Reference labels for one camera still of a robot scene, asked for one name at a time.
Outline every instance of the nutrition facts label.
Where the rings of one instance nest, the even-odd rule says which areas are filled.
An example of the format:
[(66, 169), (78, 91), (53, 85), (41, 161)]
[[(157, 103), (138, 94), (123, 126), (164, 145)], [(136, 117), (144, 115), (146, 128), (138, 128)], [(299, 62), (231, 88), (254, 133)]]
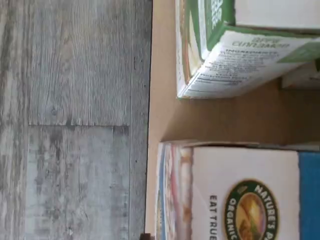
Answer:
[(186, 95), (228, 97), (278, 77), (303, 62), (280, 62), (309, 38), (226, 31), (193, 77)]

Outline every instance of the oval logo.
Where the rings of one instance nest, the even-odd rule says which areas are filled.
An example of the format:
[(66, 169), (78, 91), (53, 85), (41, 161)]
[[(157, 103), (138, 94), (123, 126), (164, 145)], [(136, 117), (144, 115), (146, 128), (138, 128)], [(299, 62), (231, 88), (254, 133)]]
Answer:
[(261, 182), (241, 181), (227, 197), (224, 228), (228, 240), (274, 240), (278, 221), (275, 198)]

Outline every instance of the green stripe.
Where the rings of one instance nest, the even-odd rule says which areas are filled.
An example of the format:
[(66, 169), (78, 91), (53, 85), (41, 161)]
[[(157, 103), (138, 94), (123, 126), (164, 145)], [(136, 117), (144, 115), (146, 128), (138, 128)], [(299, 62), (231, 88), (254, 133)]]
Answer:
[(213, 26), (212, 21), (212, 0), (205, 0), (205, 23), (206, 23), (206, 36), (207, 36), (207, 49), (211, 51), (217, 42), (220, 40), (222, 34), (226, 30), (227, 25), (234, 25), (236, 23), (235, 18), (235, 2), (234, 0), (223, 0), (221, 10), (221, 20), (217, 22), (216, 26)]
[(264, 36), (277, 36), (277, 37), (287, 37), (287, 38), (297, 38), (297, 39), (315, 39), (319, 35), (311, 34), (297, 34), (288, 31), (274, 31), (274, 30), (265, 30), (257, 29), (250, 27), (241, 27), (241, 26), (226, 26), (226, 30), (234, 31), (242, 34), (254, 34), (254, 35), (264, 35)]

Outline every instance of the wooden floor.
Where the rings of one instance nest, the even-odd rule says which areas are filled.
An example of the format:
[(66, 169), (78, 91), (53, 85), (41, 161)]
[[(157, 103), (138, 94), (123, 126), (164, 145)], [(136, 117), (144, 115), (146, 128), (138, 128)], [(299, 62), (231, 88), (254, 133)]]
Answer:
[(152, 0), (0, 0), (0, 240), (144, 231)]

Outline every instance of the white cereal box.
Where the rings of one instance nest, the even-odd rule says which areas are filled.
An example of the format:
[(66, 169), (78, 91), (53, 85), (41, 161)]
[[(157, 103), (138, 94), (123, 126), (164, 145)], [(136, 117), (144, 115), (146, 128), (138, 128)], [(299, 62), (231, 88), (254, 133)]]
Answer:
[(317, 239), (319, 172), (318, 151), (162, 144), (155, 239)]
[(319, 0), (176, 0), (179, 98), (241, 95), (320, 57)]

